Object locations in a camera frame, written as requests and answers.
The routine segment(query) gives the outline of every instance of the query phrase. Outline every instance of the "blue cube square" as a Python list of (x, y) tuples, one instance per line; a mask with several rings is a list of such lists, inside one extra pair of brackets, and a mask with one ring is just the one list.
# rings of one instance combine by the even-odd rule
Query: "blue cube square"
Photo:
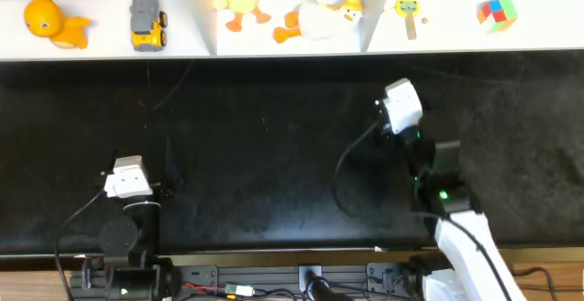
[(492, 12), (503, 10), (503, 6), (499, 2), (499, 0), (489, 1), (489, 8), (491, 8)]

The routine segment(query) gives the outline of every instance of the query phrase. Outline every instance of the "orange toy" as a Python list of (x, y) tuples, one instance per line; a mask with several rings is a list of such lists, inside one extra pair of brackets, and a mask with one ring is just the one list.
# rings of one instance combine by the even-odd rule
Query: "orange toy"
[(82, 17), (67, 17), (53, 0), (33, 0), (26, 6), (25, 22), (30, 33), (48, 37), (60, 48), (88, 47), (84, 26), (90, 21)]

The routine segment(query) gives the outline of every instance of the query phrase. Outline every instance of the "wooden handle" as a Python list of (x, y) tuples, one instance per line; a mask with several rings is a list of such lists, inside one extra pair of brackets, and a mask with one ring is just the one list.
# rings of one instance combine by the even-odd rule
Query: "wooden handle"
[(418, 38), (416, 35), (416, 25), (413, 23), (413, 15), (408, 14), (405, 17), (405, 29), (408, 31), (408, 39), (415, 40)]

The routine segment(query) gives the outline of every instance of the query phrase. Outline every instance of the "wooden floor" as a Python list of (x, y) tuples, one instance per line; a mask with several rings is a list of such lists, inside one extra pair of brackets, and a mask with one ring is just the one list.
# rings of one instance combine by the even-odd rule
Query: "wooden floor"
[[(554, 279), (556, 289), (582, 289), (584, 262), (523, 263), (511, 265), (513, 271), (521, 272), (534, 266), (546, 268)], [(548, 282), (542, 273), (519, 277), (521, 287), (534, 287), (546, 291), (524, 289), (528, 301), (551, 300), (547, 291)], [(581, 301), (581, 292), (557, 292), (559, 301)], [(63, 285), (57, 272), (0, 272), (0, 301), (63, 301)]]

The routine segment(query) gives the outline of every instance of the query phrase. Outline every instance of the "colorful cube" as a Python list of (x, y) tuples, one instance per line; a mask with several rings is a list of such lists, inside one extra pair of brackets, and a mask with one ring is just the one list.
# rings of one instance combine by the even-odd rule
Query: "colorful cube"
[(485, 24), (489, 32), (505, 31), (518, 18), (517, 11), (511, 0), (491, 0), (481, 5), (476, 13), (479, 23)]

